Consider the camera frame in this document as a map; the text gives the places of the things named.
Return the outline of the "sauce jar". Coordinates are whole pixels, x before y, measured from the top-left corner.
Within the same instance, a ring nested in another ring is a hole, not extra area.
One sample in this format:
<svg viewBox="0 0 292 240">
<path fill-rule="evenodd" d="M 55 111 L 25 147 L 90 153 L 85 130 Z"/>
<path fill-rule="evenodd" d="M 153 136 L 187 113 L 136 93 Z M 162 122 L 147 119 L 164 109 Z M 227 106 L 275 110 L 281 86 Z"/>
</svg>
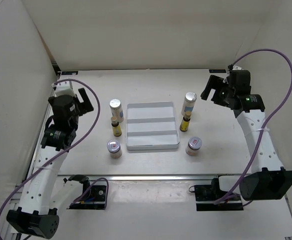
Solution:
<svg viewBox="0 0 292 240">
<path fill-rule="evenodd" d="M 121 155 L 122 155 L 121 145 L 120 145 L 119 141 L 117 141 L 115 139 L 110 140 L 107 143 L 107 149 L 108 149 L 110 156 L 114 159 L 117 159 L 117 158 L 121 157 Z"/>
<path fill-rule="evenodd" d="M 202 146 L 202 140 L 199 137 L 194 136 L 188 140 L 185 151 L 190 156 L 197 156 L 201 146 Z"/>
</svg>

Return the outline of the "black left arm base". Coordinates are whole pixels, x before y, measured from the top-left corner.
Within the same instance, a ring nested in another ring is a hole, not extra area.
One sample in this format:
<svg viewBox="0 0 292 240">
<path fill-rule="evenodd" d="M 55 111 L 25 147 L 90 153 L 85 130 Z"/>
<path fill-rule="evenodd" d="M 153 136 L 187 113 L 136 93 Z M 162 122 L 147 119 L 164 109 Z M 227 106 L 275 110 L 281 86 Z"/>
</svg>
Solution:
<svg viewBox="0 0 292 240">
<path fill-rule="evenodd" d="M 77 201 L 69 206 L 69 210 L 106 210 L 109 192 L 109 181 L 100 177 L 90 182 L 90 178 L 81 175 L 71 175 L 64 182 L 79 182 L 82 185 L 82 194 Z"/>
</svg>

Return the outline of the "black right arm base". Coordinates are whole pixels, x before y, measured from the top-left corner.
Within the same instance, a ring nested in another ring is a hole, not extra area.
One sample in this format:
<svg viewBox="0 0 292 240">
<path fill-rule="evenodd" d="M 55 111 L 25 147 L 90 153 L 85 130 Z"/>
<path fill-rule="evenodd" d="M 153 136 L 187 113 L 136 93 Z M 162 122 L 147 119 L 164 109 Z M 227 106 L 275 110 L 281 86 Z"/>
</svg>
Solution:
<svg viewBox="0 0 292 240">
<path fill-rule="evenodd" d="M 213 178 L 209 184 L 192 185 L 189 193 L 195 194 L 196 211 L 198 212 L 225 212 L 243 211 L 243 203 L 240 195 L 232 193 L 218 204 L 214 201 L 223 197 L 227 192 L 220 190 L 219 180 Z"/>
</svg>

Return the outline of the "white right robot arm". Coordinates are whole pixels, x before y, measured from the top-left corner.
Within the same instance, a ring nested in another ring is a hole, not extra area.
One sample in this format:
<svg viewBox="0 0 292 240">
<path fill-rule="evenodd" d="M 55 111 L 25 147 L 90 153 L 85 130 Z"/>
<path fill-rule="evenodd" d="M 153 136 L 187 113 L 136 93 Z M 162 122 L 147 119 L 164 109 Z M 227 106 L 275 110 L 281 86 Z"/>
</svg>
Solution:
<svg viewBox="0 0 292 240">
<path fill-rule="evenodd" d="M 212 102 L 234 112 L 250 153 L 240 177 L 221 176 L 210 187 L 217 204 L 233 194 L 246 201 L 280 200 L 292 186 L 292 170 L 285 169 L 275 151 L 264 102 L 259 94 L 251 93 L 250 81 L 249 71 L 231 70 L 226 78 L 211 75 L 201 93 L 201 99 L 207 100 L 214 90 Z"/>
</svg>

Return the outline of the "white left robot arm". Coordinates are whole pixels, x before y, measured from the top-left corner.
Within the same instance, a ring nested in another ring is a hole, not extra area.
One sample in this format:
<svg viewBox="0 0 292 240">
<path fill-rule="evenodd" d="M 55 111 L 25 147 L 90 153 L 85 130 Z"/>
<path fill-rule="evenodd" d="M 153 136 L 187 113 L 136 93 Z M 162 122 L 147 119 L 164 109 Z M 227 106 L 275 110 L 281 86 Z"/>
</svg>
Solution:
<svg viewBox="0 0 292 240">
<path fill-rule="evenodd" d="M 53 114 L 47 119 L 40 142 L 42 154 L 34 177 L 24 186 L 25 195 L 16 210 L 9 210 L 8 223 L 19 233 L 51 239 L 59 225 L 58 208 L 50 202 L 60 167 L 76 138 L 79 117 L 94 110 L 84 88 L 56 92 L 48 102 Z"/>
</svg>

